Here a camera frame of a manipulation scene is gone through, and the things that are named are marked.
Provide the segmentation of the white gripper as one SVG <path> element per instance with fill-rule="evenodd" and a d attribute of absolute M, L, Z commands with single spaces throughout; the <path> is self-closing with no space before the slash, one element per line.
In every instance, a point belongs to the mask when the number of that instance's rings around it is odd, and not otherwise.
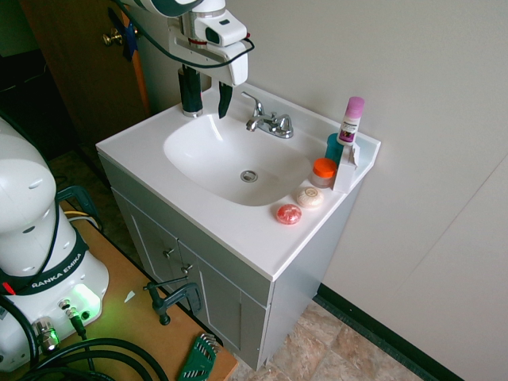
<path fill-rule="evenodd" d="M 233 96 L 231 86 L 239 86 L 248 78 L 247 54 L 233 59 L 246 51 L 245 45 L 242 42 L 236 42 L 227 47 L 219 47 L 211 43 L 192 44 L 181 33 L 177 23 L 170 23 L 168 32 L 168 51 L 189 66 L 186 67 L 186 111 L 199 113 L 202 110 L 200 71 L 220 82 L 217 114 L 222 119 L 227 114 Z"/>

